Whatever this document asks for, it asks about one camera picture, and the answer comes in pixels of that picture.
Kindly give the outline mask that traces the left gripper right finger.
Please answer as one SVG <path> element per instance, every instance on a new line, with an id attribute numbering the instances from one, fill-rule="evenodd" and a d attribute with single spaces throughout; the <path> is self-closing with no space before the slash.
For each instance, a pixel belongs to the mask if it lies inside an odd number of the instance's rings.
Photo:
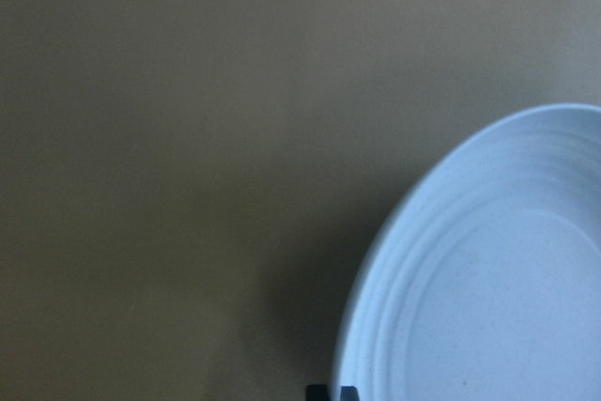
<path id="1" fill-rule="evenodd" d="M 360 401 L 358 389 L 354 386 L 342 386 L 339 393 L 340 401 Z"/>

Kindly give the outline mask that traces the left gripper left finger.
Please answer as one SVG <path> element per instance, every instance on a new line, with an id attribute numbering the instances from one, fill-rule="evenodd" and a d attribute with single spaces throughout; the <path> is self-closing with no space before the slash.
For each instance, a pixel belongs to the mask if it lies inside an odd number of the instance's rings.
<path id="1" fill-rule="evenodd" d="M 309 384 L 305 387 L 305 401 L 330 401 L 326 384 Z"/>

